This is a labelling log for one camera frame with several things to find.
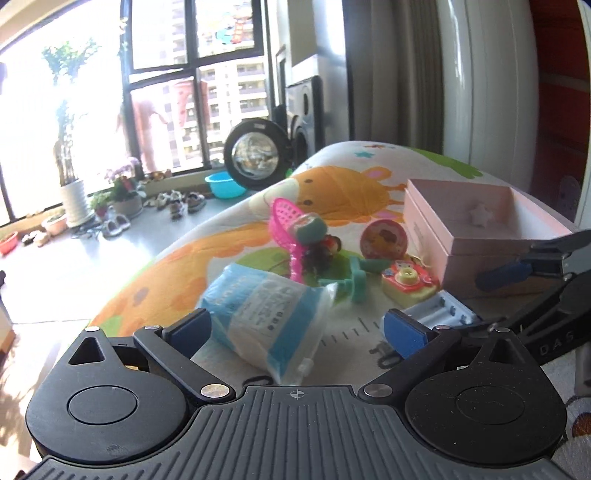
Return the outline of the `blue white tissue pack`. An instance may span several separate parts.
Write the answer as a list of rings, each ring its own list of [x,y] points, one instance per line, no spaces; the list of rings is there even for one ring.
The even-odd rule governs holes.
[[[232,263],[201,296],[211,337],[281,386],[300,385],[314,368],[338,286],[311,287]]]

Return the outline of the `small doll figure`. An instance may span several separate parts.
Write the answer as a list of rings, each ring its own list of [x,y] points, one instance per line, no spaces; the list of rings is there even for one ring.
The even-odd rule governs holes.
[[[342,250],[339,237],[329,234],[327,223],[315,213],[305,213],[290,227],[297,242],[304,246],[304,270],[319,276],[329,271],[332,260]]]

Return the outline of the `pink plastic toy basket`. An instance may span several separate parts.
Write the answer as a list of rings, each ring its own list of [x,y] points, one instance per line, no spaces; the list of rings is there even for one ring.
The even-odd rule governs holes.
[[[303,215],[304,212],[286,198],[276,198],[271,202],[270,236],[290,254],[290,280],[297,283],[304,282],[304,246],[297,242],[290,227]]]

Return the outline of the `white battery holder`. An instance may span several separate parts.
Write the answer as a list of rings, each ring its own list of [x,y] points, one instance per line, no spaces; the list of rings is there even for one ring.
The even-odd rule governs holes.
[[[445,290],[405,309],[404,313],[428,328],[438,325],[464,327],[481,321],[469,307]]]

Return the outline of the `pink cardboard box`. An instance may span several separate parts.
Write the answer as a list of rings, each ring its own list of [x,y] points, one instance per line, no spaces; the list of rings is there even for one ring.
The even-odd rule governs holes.
[[[469,212],[484,203],[494,220],[486,228],[471,224]],[[408,180],[404,200],[405,228],[411,248],[459,299],[540,293],[551,279],[483,292],[479,273],[511,263],[530,246],[571,234],[575,226],[521,191],[504,185],[445,180]]]

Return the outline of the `white star toy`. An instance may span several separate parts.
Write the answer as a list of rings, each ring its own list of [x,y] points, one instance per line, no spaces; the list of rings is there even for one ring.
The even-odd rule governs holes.
[[[469,214],[475,227],[486,228],[494,220],[494,213],[484,203],[479,203]]]

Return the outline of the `teal plastic toy figure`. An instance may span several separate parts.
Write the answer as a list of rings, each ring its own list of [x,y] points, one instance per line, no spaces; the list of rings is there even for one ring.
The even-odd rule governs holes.
[[[337,286],[339,295],[346,295],[356,304],[363,303],[367,297],[367,275],[381,274],[391,265],[389,259],[361,259],[359,257],[349,258],[349,276],[341,279],[318,279],[318,285],[327,287],[331,284]]]

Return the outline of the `pink round toy disc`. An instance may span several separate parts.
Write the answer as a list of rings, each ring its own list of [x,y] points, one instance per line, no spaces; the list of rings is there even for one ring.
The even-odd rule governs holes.
[[[384,219],[370,223],[360,238],[363,257],[369,259],[399,260],[408,249],[408,236],[401,224]]]

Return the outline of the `cartoon giraffe play mat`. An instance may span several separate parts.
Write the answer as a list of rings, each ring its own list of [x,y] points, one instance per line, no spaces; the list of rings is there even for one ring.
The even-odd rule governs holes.
[[[44,390],[41,479],[561,479],[543,365],[590,338],[590,235],[438,154],[342,142],[197,228]]]

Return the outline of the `potted pink flower plant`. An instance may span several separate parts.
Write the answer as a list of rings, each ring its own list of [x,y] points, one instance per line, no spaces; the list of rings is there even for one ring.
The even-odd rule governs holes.
[[[135,157],[128,157],[120,166],[106,172],[105,179],[109,187],[95,192],[90,203],[99,218],[104,219],[109,208],[127,218],[134,218],[142,211],[144,194],[136,178],[138,168],[139,161]]]

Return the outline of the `white tall plant pot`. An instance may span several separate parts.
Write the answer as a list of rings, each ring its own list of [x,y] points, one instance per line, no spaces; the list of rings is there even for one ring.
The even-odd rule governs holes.
[[[89,205],[82,179],[77,179],[62,186],[61,195],[66,215],[66,225],[69,228],[79,227],[94,216],[93,210]]]

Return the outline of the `blue plastic basin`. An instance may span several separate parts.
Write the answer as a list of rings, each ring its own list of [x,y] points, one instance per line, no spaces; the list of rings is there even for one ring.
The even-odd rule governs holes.
[[[208,175],[204,181],[217,199],[235,199],[246,192],[245,187],[240,186],[226,171]]]

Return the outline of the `red plastic basin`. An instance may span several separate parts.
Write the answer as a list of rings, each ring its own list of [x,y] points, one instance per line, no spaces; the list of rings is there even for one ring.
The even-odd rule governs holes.
[[[11,253],[19,243],[19,233],[12,232],[4,236],[0,241],[0,254],[5,256]]]

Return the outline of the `washing machine door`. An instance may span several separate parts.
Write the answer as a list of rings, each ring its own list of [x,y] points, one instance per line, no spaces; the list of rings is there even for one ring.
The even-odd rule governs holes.
[[[294,148],[287,132],[276,122],[246,119],[226,138],[223,162],[240,186],[262,191],[287,178],[294,165]]]

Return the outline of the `grey curtain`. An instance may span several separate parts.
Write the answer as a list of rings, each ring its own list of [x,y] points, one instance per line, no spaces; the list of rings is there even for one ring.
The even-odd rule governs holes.
[[[441,153],[444,80],[433,0],[345,1],[349,138]]]

